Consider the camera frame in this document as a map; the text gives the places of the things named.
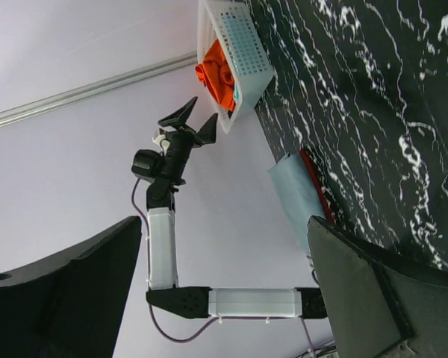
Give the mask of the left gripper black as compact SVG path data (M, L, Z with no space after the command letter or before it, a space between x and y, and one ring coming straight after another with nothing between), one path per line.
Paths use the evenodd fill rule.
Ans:
M179 129L186 125L198 100L192 97L183 107L158 121L162 128ZM169 147L158 156L151 176L155 178L182 179L184 169L194 148L214 144L217 140L218 113L214 113L197 133L192 130L167 131Z

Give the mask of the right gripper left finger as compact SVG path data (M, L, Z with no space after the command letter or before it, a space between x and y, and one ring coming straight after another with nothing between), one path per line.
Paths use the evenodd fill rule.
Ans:
M130 216L0 273L0 357L112 357L140 242Z

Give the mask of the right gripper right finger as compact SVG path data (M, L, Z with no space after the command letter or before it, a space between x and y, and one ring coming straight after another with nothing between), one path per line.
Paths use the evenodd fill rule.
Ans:
M316 216L308 242L340 357L448 357L448 272Z

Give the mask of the orange t shirt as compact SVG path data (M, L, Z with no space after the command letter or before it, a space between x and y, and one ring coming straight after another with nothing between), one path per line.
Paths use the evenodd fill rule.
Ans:
M236 107L234 77L219 40L213 42L202 62L195 66L195 73L215 102L233 112Z

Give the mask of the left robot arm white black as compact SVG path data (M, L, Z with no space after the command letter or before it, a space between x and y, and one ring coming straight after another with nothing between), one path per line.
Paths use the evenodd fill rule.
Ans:
M217 116L192 128L189 100L158 123L156 149L131 170L143 199L146 300L187 319L284 320L327 316L321 291L290 272L292 241L258 141L217 135Z

